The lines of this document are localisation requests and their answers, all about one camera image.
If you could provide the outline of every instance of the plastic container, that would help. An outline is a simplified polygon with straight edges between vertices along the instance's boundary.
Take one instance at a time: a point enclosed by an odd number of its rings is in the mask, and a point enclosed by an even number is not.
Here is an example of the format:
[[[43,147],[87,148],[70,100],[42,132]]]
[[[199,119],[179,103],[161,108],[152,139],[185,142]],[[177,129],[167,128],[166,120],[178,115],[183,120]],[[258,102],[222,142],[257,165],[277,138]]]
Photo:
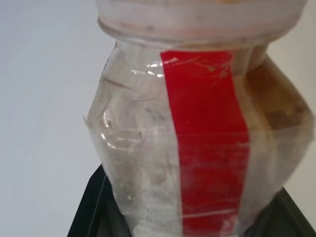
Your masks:
[[[309,107],[266,56],[304,1],[97,3],[120,40],[86,123],[133,236],[243,233],[313,138]]]

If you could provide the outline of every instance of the plastic bottle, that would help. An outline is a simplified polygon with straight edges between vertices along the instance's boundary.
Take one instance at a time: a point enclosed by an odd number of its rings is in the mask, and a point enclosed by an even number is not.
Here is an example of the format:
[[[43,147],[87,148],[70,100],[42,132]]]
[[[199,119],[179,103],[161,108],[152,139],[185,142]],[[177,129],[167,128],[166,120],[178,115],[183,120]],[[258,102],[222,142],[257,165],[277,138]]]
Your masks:
[[[86,123],[134,237],[242,234],[313,138],[266,56],[303,0],[97,0],[118,38]]]

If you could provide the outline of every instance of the black stand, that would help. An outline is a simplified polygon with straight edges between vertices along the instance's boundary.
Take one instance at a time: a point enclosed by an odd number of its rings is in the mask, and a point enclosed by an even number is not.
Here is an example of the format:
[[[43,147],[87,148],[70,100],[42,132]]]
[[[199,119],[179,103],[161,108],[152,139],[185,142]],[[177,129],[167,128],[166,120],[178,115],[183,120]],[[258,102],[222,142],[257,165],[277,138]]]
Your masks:
[[[102,166],[88,182],[68,237],[131,237]],[[316,233],[282,189],[246,237],[316,237]]]

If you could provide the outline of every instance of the bottle neck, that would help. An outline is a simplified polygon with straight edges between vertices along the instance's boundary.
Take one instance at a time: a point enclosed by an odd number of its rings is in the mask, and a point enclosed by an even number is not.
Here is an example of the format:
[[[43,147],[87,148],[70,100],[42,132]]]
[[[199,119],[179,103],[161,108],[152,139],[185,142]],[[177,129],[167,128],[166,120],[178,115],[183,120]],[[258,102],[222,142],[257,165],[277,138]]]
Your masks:
[[[214,52],[214,51],[229,51],[233,55],[232,71],[234,75],[243,75],[247,72],[260,66],[267,55],[269,44],[262,44],[257,46],[248,46],[237,49],[219,49],[207,47],[207,45],[185,45],[184,47],[152,47],[152,45],[134,44],[124,41],[117,41],[118,47],[121,51],[132,54],[130,58],[139,60],[140,58],[155,57],[157,61],[160,59],[160,54],[168,50],[176,51],[192,51],[192,52]]]

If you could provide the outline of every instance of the red stripe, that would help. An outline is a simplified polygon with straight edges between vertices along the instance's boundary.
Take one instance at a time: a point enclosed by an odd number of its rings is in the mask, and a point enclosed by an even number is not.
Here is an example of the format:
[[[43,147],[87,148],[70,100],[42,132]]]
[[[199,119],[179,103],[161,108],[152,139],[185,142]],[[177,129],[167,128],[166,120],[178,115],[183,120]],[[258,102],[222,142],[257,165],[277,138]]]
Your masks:
[[[177,133],[183,234],[230,233],[249,157],[229,52],[161,54]]]

